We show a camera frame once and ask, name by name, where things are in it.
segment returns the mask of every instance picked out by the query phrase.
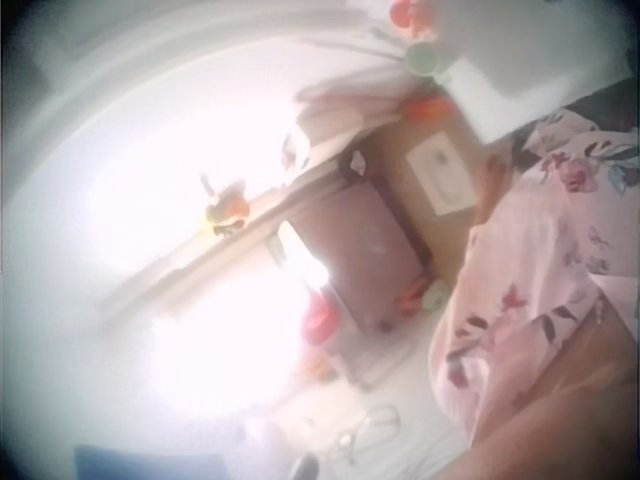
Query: red object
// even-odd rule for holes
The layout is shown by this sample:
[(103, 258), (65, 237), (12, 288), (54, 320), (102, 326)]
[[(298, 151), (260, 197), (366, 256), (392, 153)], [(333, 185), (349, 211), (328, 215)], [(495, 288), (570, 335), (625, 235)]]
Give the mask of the red object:
[(431, 15), (427, 7), (416, 0), (398, 0), (389, 11), (391, 22), (398, 28), (411, 28), (414, 38), (431, 30)]
[(411, 282), (405, 291), (396, 298), (396, 307), (404, 317), (412, 317), (422, 309), (422, 297), (434, 279), (421, 275)]
[(312, 292), (309, 309), (302, 324), (302, 337), (309, 345), (317, 347), (326, 342), (340, 323), (338, 308), (328, 295)]
[(446, 117), (457, 111), (456, 104), (448, 97), (410, 100), (401, 108), (403, 115), (414, 122), (434, 117)]

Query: bright window light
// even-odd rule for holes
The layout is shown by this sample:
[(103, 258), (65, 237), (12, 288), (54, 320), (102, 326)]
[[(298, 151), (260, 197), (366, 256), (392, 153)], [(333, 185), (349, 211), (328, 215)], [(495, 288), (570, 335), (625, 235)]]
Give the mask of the bright window light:
[(290, 105), (252, 104), (150, 125), (93, 188), (104, 262), (134, 274), (196, 235), (209, 200), (200, 173), (217, 190), (245, 180), (250, 200), (282, 185), (282, 141), (293, 122)]
[(275, 399), (300, 355), (309, 293), (277, 267), (225, 280), (175, 320), (158, 321), (154, 383), (189, 416)]

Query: white wall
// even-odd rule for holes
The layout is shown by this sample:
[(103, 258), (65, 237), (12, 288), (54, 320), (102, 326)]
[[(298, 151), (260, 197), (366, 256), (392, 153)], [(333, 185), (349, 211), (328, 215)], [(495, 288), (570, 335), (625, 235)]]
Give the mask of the white wall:
[(605, 0), (434, 2), (443, 47), (459, 61), (445, 88), (478, 137), (516, 128), (631, 72), (629, 19)]

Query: floor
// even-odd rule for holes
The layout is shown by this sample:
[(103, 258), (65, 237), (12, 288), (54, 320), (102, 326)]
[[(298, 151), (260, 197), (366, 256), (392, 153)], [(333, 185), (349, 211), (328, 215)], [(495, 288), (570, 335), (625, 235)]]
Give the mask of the floor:
[[(294, 450), (322, 459), (321, 480), (425, 480), (467, 448), (461, 431), (437, 407), (428, 380), (429, 344), (441, 313), (416, 319), (404, 332), (407, 341), (386, 349), (375, 368), (393, 371), (377, 375), (384, 380), (369, 393), (340, 378), (307, 388), (275, 412), (272, 420)], [(336, 441), (351, 433), (368, 411), (386, 405), (397, 409), (399, 430), (392, 425), (363, 428), (350, 463)], [(378, 415), (386, 420), (390, 410)]]

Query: person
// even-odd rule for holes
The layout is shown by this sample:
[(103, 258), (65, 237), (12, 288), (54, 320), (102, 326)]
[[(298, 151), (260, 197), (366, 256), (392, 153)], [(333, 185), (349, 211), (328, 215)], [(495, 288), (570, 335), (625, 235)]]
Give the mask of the person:
[(210, 197), (205, 215), (213, 233), (227, 237), (242, 230), (251, 214), (245, 182), (235, 182), (220, 193), (211, 187), (205, 174), (200, 174), (200, 183)]
[(540, 160), (506, 194), (508, 162), (480, 169), (476, 225), (431, 345), (438, 404), (472, 444), (518, 414), (602, 295), (637, 324), (637, 133), (563, 109), (524, 148)]
[(533, 403), (434, 480), (631, 480), (637, 455), (637, 371), (606, 366)]

